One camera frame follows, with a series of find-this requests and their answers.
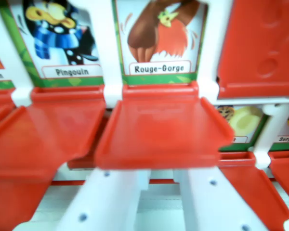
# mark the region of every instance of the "round hole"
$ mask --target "round hole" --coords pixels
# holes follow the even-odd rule
[[[80,222],[84,222],[87,218],[88,218],[87,214],[82,213],[82,214],[79,216],[79,221],[80,221]]]
[[[243,231],[250,231],[250,228],[248,225],[242,225],[242,230]]]
[[[213,185],[213,186],[216,186],[217,185],[217,181],[216,180],[210,180],[210,184]]]

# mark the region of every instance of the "blue scarf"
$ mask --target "blue scarf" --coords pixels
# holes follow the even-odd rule
[[[73,34],[57,34],[42,26],[36,26],[34,30],[34,46],[37,56],[41,59],[49,59],[49,48],[72,49],[79,46],[82,37],[81,29],[75,29]]]

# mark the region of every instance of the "cartoon penguin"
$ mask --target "cartoon penguin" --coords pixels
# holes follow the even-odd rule
[[[61,48],[71,65],[83,64],[83,59],[97,61],[91,55],[95,40],[89,27],[78,24],[78,9],[66,0],[43,1],[44,9],[33,0],[23,0],[26,26],[34,37],[36,55],[50,59],[49,48]]]

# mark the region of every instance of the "white plastic post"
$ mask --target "white plastic post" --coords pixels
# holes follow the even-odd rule
[[[180,190],[186,231],[267,230],[218,167],[182,170]]]
[[[57,231],[133,231],[141,187],[150,171],[96,168],[62,217]]]
[[[197,82],[199,97],[216,101],[219,86],[216,82],[217,67],[226,35],[233,0],[200,0],[209,6],[203,38]]]
[[[113,108],[118,100],[122,100],[123,80],[111,0],[68,1],[90,15],[103,70],[104,99],[106,106]]]
[[[258,169],[265,169],[271,163],[268,152],[289,118],[289,103],[264,105],[263,112],[270,117],[264,125],[255,146],[250,149],[256,157],[256,167]]]
[[[0,60],[4,65],[4,76],[7,76],[15,86],[12,100],[16,106],[32,104],[30,93],[34,88],[13,41],[0,15]]]

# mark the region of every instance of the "yellow bird beak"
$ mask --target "yellow bird beak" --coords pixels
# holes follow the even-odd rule
[[[171,27],[171,21],[178,16],[178,12],[170,13],[160,18],[160,23],[166,27]]]

